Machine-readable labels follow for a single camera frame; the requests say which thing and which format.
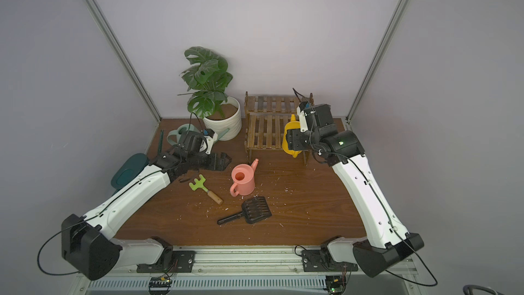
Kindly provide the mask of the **yellow watering can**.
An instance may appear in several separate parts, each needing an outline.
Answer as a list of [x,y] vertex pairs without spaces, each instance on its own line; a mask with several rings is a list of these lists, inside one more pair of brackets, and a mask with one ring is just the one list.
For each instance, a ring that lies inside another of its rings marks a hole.
[[300,122],[297,120],[296,115],[292,114],[290,121],[285,124],[284,135],[282,138],[282,149],[285,153],[291,155],[293,158],[297,158],[302,152],[301,150],[294,150],[293,146],[290,145],[291,133],[296,130],[301,132],[301,126]]

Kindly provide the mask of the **pink watering can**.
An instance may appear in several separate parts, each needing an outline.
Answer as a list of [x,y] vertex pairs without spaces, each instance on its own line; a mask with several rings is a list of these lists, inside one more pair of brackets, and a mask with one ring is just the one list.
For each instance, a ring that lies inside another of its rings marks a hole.
[[255,171],[259,159],[256,158],[251,165],[239,164],[231,172],[233,184],[229,191],[232,197],[247,196],[255,190]]

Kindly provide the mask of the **sage green watering can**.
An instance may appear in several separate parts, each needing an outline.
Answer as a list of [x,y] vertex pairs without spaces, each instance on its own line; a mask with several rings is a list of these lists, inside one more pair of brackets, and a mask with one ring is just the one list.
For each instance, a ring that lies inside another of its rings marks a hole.
[[[225,128],[225,130],[223,130],[221,132],[216,132],[218,134],[218,141],[220,141],[222,138],[224,138],[225,135],[229,131],[230,131],[230,128]],[[168,135],[166,136],[166,140],[168,141],[168,143],[170,145],[174,146],[174,145],[177,145],[178,143],[180,143],[182,141],[182,139],[183,139],[183,136],[189,135],[190,132],[193,132],[193,133],[196,132],[196,133],[202,135],[202,131],[200,129],[198,129],[195,125],[193,125],[193,124],[183,124],[180,127],[178,127],[177,129],[170,131],[168,133]]]

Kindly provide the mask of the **brown wooden slatted shelf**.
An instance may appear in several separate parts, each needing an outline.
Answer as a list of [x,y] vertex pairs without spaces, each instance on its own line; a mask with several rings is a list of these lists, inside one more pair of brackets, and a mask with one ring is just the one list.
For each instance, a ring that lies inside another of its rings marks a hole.
[[282,149],[285,126],[291,121],[291,115],[296,113],[299,104],[305,100],[302,95],[245,95],[244,147],[249,160],[256,151]]

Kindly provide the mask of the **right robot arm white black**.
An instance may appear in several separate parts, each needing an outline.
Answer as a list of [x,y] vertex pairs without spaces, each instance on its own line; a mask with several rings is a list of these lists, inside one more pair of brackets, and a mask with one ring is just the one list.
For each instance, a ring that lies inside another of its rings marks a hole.
[[286,126],[288,149],[322,157],[345,186],[364,224],[364,238],[338,237],[327,243],[333,261],[356,264],[368,277],[376,277],[424,247],[420,234],[409,232],[389,205],[356,134],[338,130],[330,105],[301,102],[292,120],[300,125]]

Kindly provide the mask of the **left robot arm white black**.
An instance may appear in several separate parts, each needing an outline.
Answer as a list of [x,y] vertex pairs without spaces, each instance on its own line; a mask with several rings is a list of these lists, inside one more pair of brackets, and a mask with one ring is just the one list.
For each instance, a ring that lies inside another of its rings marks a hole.
[[173,268],[173,247],[159,237],[119,240],[125,222],[149,199],[190,170],[222,172],[231,162],[225,153],[213,152],[223,137],[211,129],[187,131],[179,143],[160,153],[106,202],[61,224],[61,255],[90,281],[112,270],[135,265],[148,273]]

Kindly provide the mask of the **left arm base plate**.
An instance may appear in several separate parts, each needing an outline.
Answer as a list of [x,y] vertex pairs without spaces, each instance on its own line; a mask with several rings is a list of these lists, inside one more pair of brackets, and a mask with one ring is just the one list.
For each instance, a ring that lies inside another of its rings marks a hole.
[[139,264],[137,273],[191,273],[195,263],[195,251],[165,249],[157,262]]

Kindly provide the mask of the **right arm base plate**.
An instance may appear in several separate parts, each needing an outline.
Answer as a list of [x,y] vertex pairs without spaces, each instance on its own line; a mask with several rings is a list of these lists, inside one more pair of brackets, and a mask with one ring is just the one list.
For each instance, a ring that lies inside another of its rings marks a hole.
[[353,272],[359,267],[351,262],[336,262],[328,251],[328,243],[337,237],[326,240],[320,245],[320,249],[303,248],[298,256],[302,259],[304,272]]

